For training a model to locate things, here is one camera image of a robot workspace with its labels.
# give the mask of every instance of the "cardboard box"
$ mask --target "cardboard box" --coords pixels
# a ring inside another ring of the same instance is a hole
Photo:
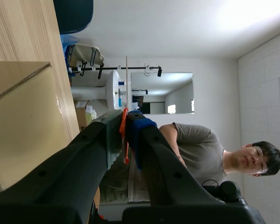
[[[88,102],[89,101],[75,102],[76,115],[80,131],[86,128],[92,121],[92,114],[86,113],[86,111],[90,111],[90,107],[92,107],[87,105]]]
[[[69,143],[48,62],[0,62],[0,190]]]

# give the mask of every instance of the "window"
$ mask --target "window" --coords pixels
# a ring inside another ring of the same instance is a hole
[[[168,113],[176,113],[175,104],[168,106]]]
[[[192,113],[194,112],[194,99],[191,101]]]

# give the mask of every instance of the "man's arm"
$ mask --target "man's arm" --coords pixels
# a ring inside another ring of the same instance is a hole
[[[174,153],[176,154],[178,159],[181,161],[181,163],[185,167],[187,167],[179,153],[178,145],[176,142],[177,141],[177,129],[176,129],[175,124],[161,126],[160,132],[164,135],[165,139],[167,140],[167,142],[169,143],[169,145],[171,146],[171,148],[173,149]]]

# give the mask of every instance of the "black cable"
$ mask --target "black cable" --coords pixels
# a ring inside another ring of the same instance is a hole
[[[209,180],[204,181],[204,182],[202,183],[202,186],[203,186],[203,185],[204,185],[204,183],[205,183],[205,182],[207,182],[207,181],[213,181],[213,182],[216,182],[216,183],[217,183],[217,185],[219,186],[219,183],[218,183],[217,181],[213,180],[213,179],[209,179]]]

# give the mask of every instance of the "wooden stick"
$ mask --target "wooden stick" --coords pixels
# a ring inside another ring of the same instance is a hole
[[[126,56],[126,107],[128,107],[128,91],[127,91],[127,56]]]

